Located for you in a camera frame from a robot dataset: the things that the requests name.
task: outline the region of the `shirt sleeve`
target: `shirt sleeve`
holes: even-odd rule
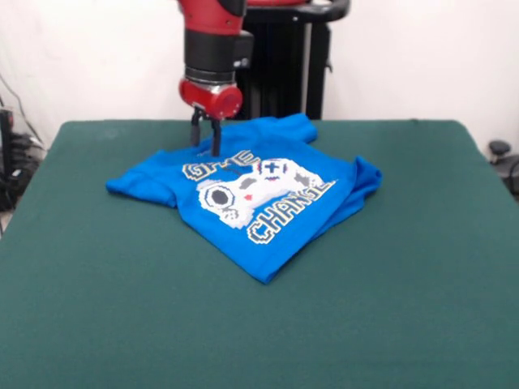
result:
[[[310,143],[317,139],[317,129],[303,113],[282,119],[257,118],[247,122],[237,122],[226,126],[224,132],[233,137],[242,136],[248,140],[251,139],[251,134],[282,136],[304,143]]]
[[[317,128],[304,113],[282,119],[261,118],[255,123],[266,135],[283,136],[291,140],[310,143],[317,139]]]
[[[140,165],[126,171],[121,177],[107,181],[107,191],[150,203],[176,207],[174,192],[157,179],[160,174],[155,171],[160,166],[161,160],[167,157],[166,153],[158,152]]]

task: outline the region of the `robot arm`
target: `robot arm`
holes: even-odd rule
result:
[[[211,120],[212,154],[220,152],[220,121],[241,108],[235,71],[249,67],[254,37],[242,31],[247,0],[179,0],[186,26],[180,96],[195,108],[191,142],[200,141],[199,120]]]

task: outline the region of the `cable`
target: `cable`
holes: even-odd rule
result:
[[[25,123],[27,124],[27,127],[29,127],[29,130],[36,137],[36,139],[38,139],[38,142],[43,144],[41,137],[38,135],[38,133],[36,132],[36,130],[34,129],[32,124],[30,123],[30,121],[27,119],[27,116],[25,115],[24,105],[22,104],[22,100],[19,98],[18,94],[15,91],[13,91],[11,86],[7,83],[6,79],[3,78],[2,72],[0,72],[0,81],[2,81],[4,87],[6,87],[6,89],[9,91],[9,93],[11,95],[13,95],[15,97],[15,99],[18,101],[19,111],[20,111],[21,116],[24,119]]]

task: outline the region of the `black cable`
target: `black cable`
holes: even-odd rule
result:
[[[515,171],[516,167],[519,167],[519,160],[510,166],[510,170],[508,172],[508,183],[510,185],[510,192],[512,192],[512,195],[519,195],[519,191],[516,192],[514,184],[515,178],[513,177],[513,172]]]
[[[3,75],[2,75],[2,72],[0,72],[0,81],[2,81],[4,87],[6,87],[6,89],[9,91],[9,93],[11,95],[13,95],[15,97],[15,99],[18,101],[18,107],[19,107],[19,111],[20,113],[22,114],[22,118],[24,118],[24,121],[25,123],[27,124],[27,127],[29,127],[29,130],[32,132],[32,134],[34,135],[34,137],[36,139],[38,139],[38,142],[40,142],[41,144],[43,144],[43,141],[41,140],[41,137],[38,135],[38,133],[36,132],[36,130],[34,129],[34,127],[32,126],[32,124],[29,122],[29,120],[27,119],[27,116],[25,115],[25,111],[24,111],[24,105],[22,104],[22,99],[19,98],[18,96],[18,93],[16,93],[15,91],[13,91],[13,89],[11,88],[11,86],[7,83],[6,79],[3,78]]]

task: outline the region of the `black stand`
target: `black stand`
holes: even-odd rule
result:
[[[238,71],[243,106],[237,119],[304,112],[321,119],[329,67],[327,23],[343,18],[350,0],[331,5],[249,7],[243,29],[255,36],[251,69]]]

